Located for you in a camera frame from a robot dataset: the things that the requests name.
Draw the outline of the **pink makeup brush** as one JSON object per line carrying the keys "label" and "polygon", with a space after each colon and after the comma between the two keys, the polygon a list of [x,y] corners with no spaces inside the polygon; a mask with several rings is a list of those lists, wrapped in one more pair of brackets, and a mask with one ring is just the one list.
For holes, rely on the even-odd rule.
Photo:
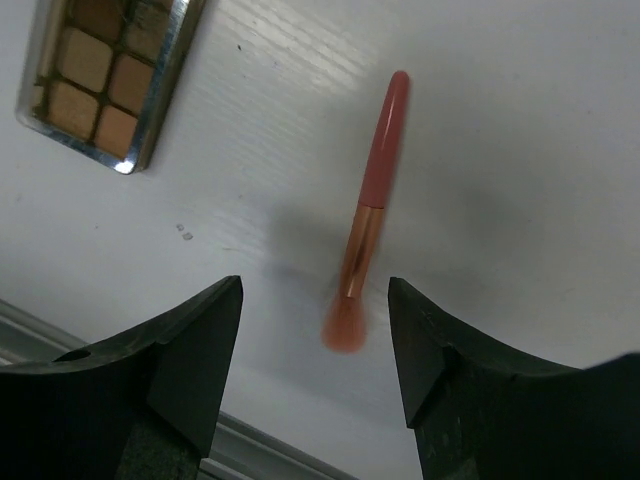
{"label": "pink makeup brush", "polygon": [[409,103],[411,80],[393,73],[381,107],[341,263],[338,288],[322,331],[326,347],[354,353],[366,339],[363,289],[393,188]]}

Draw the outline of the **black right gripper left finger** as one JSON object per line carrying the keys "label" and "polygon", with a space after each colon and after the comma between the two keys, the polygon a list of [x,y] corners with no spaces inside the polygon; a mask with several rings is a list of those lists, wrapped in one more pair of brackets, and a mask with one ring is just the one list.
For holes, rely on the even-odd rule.
{"label": "black right gripper left finger", "polygon": [[1,370],[5,479],[194,479],[211,450],[243,286],[48,362]]}

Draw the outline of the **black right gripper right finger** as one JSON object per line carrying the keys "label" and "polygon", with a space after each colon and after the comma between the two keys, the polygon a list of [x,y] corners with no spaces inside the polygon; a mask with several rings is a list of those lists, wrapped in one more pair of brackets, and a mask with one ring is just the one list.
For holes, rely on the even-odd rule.
{"label": "black right gripper right finger", "polygon": [[510,347],[392,278],[407,426],[426,479],[635,479],[639,356],[576,369]]}

